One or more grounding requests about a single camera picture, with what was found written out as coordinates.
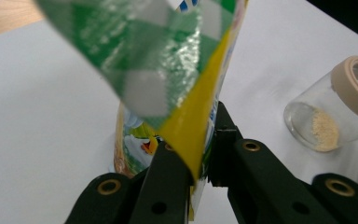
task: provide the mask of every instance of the clear jar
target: clear jar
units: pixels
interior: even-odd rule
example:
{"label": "clear jar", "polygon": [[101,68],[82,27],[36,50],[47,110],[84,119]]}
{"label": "clear jar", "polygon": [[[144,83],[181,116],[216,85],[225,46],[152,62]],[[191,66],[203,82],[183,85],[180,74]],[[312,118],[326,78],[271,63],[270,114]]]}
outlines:
{"label": "clear jar", "polygon": [[358,56],[294,99],[284,110],[292,135],[317,151],[330,151],[358,139]]}

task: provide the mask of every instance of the white surface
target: white surface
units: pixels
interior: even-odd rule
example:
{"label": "white surface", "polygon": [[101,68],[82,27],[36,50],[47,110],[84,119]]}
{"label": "white surface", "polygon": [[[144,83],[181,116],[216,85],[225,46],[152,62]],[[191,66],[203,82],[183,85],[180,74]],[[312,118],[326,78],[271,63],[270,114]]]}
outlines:
{"label": "white surface", "polygon": [[[284,126],[287,103],[350,55],[358,35],[301,0],[251,0],[221,100],[246,138],[310,182],[358,182],[358,142],[328,154]],[[63,223],[113,159],[118,100],[44,21],[0,35],[0,223]],[[195,223],[236,223],[225,189],[205,191]]]}

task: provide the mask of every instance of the plastic wrapper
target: plastic wrapper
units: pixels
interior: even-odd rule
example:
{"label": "plastic wrapper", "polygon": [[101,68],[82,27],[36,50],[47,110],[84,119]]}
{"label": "plastic wrapper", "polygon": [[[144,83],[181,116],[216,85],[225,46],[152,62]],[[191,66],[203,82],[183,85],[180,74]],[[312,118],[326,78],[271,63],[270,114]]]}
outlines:
{"label": "plastic wrapper", "polygon": [[177,10],[166,0],[36,2],[128,108],[119,112],[127,113],[118,120],[119,144],[140,144],[150,157],[132,156],[138,163],[121,172],[145,168],[163,138],[197,182],[246,0],[203,0],[196,7],[197,0],[186,0]]}

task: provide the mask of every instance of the checkered pattern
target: checkered pattern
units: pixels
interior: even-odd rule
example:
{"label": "checkered pattern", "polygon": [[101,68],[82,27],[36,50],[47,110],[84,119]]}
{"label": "checkered pattern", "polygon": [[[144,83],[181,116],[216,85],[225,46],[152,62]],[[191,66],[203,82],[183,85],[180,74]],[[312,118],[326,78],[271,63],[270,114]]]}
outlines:
{"label": "checkered pattern", "polygon": [[181,105],[233,20],[228,0],[37,0],[124,104],[158,130]]}

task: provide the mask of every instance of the yellow powder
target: yellow powder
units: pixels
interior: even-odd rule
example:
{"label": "yellow powder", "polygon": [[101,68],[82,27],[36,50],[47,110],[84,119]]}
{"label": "yellow powder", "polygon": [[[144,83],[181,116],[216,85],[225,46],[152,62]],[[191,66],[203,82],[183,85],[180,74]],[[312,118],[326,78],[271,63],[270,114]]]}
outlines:
{"label": "yellow powder", "polygon": [[339,131],[334,120],[321,109],[315,109],[312,133],[318,140],[317,151],[330,151],[337,148]]}

